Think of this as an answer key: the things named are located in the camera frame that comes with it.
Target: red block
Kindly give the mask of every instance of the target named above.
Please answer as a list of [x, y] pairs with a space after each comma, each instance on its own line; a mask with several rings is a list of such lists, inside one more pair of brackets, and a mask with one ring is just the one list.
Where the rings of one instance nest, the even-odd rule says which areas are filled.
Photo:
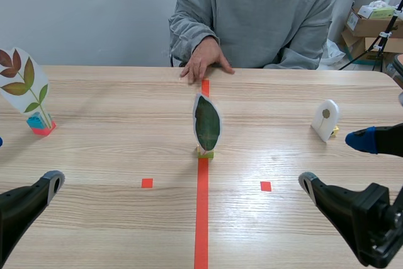
[[153, 179], [143, 179], [141, 182], [141, 188], [152, 188]]
[[53, 131], [53, 129], [55, 129], [56, 128], [56, 123], [54, 122], [54, 121], [52, 121], [52, 129], [48, 129], [48, 128], [45, 128], [45, 129], [32, 129], [32, 131], [33, 131], [33, 133], [35, 134], [35, 135], [43, 135], [43, 136], [47, 136], [47, 135], [49, 135], [52, 131]]
[[260, 182], [260, 188], [262, 189], [262, 192], [270, 192], [271, 183], [270, 182]]

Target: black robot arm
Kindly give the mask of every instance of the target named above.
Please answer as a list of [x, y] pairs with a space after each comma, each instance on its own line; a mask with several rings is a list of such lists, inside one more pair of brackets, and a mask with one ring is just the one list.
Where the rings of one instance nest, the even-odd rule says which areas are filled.
[[46, 209], [63, 183], [63, 173], [49, 171], [32, 186], [0, 194], [0, 269], [25, 231]]
[[[403, 156], [403, 124], [349, 134], [346, 143], [362, 152]], [[372, 183], [362, 192], [326, 185], [313, 173], [299, 182], [364, 266], [385, 268], [403, 245], [403, 188], [393, 205], [389, 189]]]

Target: green leaf card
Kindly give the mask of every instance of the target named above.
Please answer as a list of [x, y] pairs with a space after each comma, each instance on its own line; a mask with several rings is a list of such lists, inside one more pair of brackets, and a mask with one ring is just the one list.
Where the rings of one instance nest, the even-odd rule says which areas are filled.
[[196, 95], [193, 130], [202, 154], [214, 150], [221, 136], [221, 117], [214, 104], [203, 94]]
[[0, 50], [0, 93], [24, 115], [40, 112], [45, 123], [52, 123], [44, 109], [48, 78], [41, 66], [21, 49]]

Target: white card stand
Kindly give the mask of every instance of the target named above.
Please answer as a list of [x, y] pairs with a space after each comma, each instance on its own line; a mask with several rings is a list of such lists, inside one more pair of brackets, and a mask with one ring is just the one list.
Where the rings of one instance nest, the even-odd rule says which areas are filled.
[[311, 126], [323, 142], [329, 140], [338, 123], [339, 116], [339, 107], [333, 100], [326, 100], [317, 109]]

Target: person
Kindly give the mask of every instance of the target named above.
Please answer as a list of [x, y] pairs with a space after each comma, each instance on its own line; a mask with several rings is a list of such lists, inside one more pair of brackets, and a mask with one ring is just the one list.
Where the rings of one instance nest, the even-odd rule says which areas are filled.
[[169, 19], [171, 53], [181, 77], [202, 79], [217, 63], [317, 69], [336, 0], [177, 0]]

